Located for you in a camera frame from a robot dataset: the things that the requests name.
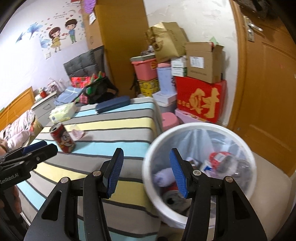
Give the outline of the red drink can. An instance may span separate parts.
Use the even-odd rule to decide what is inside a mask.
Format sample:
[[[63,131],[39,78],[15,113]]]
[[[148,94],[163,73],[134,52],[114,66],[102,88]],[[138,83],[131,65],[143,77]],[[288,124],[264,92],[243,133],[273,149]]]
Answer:
[[[191,205],[191,199],[186,199],[178,190],[176,182],[162,189],[163,202],[172,210],[182,213]]]

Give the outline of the white foam wrap sheet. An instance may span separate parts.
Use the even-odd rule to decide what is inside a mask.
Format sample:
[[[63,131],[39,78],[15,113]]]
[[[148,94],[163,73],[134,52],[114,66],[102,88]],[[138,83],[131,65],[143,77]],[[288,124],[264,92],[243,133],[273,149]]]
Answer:
[[[153,175],[153,182],[159,187],[168,187],[175,182],[172,168],[165,168]]]

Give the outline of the red soda can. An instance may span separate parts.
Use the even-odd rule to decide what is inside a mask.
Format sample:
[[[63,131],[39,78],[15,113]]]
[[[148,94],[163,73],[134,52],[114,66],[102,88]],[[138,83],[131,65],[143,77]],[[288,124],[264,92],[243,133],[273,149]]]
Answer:
[[[76,143],[62,123],[53,124],[50,128],[50,135],[58,144],[62,152],[70,154],[75,149]]]

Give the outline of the crushed cola plastic bottle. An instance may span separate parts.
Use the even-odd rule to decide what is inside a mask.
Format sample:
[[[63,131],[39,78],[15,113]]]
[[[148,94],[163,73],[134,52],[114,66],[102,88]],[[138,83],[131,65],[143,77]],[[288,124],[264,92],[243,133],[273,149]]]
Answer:
[[[239,159],[229,152],[211,153],[204,161],[200,170],[210,177],[223,179],[231,176],[239,179],[249,179],[252,171],[248,161]]]

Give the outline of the white round trash bin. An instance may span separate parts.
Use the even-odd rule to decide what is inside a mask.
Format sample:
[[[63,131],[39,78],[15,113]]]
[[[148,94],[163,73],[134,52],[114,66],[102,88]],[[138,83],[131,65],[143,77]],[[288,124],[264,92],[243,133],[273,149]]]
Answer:
[[[210,178],[232,177],[251,198],[257,180],[254,156],[241,137],[211,123],[187,123],[159,135],[145,154],[144,187],[161,220],[174,228],[185,228],[191,198],[189,180],[182,173],[176,149],[191,172]]]

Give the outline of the grey drawer cabinet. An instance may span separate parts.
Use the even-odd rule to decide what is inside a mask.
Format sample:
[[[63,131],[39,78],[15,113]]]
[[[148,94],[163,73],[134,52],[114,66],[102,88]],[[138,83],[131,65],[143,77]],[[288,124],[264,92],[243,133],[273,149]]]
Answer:
[[[56,107],[55,100],[57,98],[57,92],[53,92],[49,94],[44,99],[36,102],[32,107],[31,110],[35,114],[36,119],[38,122],[45,127],[49,122],[49,115],[51,111]]]

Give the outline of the wooden headboard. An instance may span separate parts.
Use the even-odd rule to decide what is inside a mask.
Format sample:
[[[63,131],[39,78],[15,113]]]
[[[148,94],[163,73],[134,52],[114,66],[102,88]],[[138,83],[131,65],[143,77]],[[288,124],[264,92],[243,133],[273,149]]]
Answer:
[[[15,98],[6,108],[1,110],[0,129],[3,130],[7,125],[13,123],[24,112],[31,109],[35,102],[32,87],[29,87]]]

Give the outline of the yellow tissue pack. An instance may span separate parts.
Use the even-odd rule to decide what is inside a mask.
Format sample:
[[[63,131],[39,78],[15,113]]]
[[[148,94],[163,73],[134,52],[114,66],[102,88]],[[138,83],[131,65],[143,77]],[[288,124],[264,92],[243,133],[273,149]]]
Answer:
[[[52,123],[70,120],[77,111],[74,102],[60,105],[51,110],[49,119]]]

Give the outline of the striped bed cover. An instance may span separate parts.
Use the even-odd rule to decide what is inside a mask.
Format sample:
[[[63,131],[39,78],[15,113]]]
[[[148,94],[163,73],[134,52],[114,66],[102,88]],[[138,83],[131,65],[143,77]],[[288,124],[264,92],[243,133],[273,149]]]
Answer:
[[[80,179],[100,169],[117,148],[124,162],[116,191],[103,201],[112,240],[155,240],[161,221],[142,181],[142,163],[153,140],[161,133],[160,112],[150,97],[132,99],[130,104],[105,113],[94,105],[78,109],[64,122],[67,131],[83,131],[70,154],[58,154],[37,166],[30,179],[18,184],[22,215],[28,223],[63,177]]]

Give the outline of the blue folded cloth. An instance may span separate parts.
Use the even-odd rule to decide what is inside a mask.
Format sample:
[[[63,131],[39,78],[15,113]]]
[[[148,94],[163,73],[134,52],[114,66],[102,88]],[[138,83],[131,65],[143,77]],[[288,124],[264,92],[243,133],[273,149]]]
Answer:
[[[74,102],[82,93],[81,88],[67,87],[63,92],[59,94],[59,96],[54,100],[55,106],[61,106],[67,103]]]

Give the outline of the pink purple flat box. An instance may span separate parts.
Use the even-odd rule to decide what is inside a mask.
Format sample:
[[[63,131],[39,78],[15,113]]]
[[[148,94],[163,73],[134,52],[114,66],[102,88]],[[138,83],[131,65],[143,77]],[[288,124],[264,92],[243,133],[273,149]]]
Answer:
[[[175,109],[175,116],[179,119],[180,123],[207,123],[208,122],[203,118],[192,115],[180,109]]]

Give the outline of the pink round stool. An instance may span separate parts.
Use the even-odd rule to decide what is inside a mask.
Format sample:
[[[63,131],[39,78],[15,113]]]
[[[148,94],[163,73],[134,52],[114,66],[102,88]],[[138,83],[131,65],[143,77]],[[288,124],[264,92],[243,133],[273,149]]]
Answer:
[[[174,113],[166,112],[166,113],[162,113],[162,124],[163,124],[163,131],[167,131],[170,128],[178,126],[180,123]]]

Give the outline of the dark blue long case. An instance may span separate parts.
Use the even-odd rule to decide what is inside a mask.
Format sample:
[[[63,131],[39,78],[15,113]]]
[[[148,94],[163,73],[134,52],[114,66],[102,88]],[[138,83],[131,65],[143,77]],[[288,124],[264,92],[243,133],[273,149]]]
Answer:
[[[129,96],[120,96],[120,97],[116,97],[116,98],[98,103],[95,107],[95,110],[98,114],[100,114],[110,110],[127,106],[129,104],[130,104]]]

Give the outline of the red cardboard gift box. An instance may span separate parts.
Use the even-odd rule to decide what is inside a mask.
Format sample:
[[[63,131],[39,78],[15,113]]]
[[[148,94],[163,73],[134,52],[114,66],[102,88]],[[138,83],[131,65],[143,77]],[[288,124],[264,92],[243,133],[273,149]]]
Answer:
[[[216,123],[222,112],[227,81],[207,83],[191,77],[175,77],[177,108]]]

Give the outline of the black bag with red cloth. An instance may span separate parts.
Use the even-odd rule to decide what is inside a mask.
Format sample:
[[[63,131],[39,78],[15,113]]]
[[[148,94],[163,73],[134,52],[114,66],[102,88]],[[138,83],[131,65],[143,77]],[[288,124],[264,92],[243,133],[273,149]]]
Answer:
[[[102,71],[86,77],[71,77],[70,80],[73,87],[82,89],[74,103],[96,104],[118,96],[118,88]]]

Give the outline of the light blue cylindrical bin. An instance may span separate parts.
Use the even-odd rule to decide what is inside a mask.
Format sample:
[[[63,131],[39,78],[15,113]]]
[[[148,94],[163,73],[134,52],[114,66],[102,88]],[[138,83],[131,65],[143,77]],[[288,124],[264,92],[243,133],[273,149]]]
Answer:
[[[169,63],[159,63],[157,74],[161,92],[167,95],[176,94],[176,85],[171,74],[171,65]]]

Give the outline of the dark grey quilted cushion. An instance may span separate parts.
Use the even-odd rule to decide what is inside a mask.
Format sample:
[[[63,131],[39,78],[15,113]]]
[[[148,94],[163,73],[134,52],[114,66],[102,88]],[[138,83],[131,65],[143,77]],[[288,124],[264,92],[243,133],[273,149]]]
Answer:
[[[105,72],[104,46],[91,49],[63,64],[69,78],[87,77]]]

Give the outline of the yellow printed box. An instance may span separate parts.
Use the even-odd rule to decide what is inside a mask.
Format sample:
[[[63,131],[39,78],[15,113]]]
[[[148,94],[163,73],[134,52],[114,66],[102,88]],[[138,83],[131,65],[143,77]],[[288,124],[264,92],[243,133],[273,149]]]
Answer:
[[[154,93],[160,91],[158,78],[149,81],[138,80],[138,84],[141,94],[146,97],[152,97]]]

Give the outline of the white small stacked boxes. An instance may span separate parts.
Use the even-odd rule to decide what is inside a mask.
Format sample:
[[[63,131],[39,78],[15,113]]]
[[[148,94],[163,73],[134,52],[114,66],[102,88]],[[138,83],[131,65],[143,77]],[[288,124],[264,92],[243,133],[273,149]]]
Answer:
[[[171,59],[171,74],[175,77],[187,76],[187,58],[186,58],[186,56]]]

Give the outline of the brown open cardboard box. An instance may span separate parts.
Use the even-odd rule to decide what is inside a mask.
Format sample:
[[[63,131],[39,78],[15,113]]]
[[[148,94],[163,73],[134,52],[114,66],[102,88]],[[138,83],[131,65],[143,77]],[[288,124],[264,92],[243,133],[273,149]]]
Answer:
[[[223,48],[213,42],[187,42],[187,76],[210,84],[220,82]]]

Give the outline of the pink plastic storage box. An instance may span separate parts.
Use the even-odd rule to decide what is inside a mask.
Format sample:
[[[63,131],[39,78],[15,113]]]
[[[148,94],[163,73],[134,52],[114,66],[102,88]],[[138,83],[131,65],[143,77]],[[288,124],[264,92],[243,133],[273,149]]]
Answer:
[[[150,81],[157,78],[157,66],[156,58],[148,59],[145,61],[132,61],[134,70],[138,80]]]

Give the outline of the yellow wooden wardrobe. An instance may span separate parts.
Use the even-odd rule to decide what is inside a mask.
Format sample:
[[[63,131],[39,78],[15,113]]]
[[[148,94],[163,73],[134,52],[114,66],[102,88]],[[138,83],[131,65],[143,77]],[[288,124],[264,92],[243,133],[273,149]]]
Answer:
[[[136,96],[130,58],[147,49],[144,2],[139,0],[81,1],[89,49],[104,47],[106,74],[120,95]]]

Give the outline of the golden paper gift bag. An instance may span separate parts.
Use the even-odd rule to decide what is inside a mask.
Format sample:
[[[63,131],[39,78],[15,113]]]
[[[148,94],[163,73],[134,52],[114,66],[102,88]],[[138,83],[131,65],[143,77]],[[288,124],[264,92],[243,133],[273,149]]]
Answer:
[[[186,53],[187,38],[176,22],[160,22],[149,27],[145,37],[152,46],[158,63],[182,57]]]

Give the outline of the brown wooden door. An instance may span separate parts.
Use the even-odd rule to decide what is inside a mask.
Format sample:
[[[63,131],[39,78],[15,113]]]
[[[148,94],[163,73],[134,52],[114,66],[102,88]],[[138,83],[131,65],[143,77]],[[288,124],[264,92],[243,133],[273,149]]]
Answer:
[[[260,19],[231,1],[238,76],[229,128],[288,176],[295,172],[295,42],[279,18]],[[243,16],[262,28],[247,40]]]

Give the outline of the cartoon couple wall sticker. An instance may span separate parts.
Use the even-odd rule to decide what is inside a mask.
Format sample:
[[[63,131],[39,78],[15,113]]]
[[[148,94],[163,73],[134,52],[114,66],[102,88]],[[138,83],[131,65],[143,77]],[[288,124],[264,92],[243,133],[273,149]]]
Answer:
[[[84,40],[85,37],[81,5],[79,2],[67,1],[61,10],[55,9],[49,17],[30,24],[16,42],[37,40],[45,58],[48,59],[54,53]]]

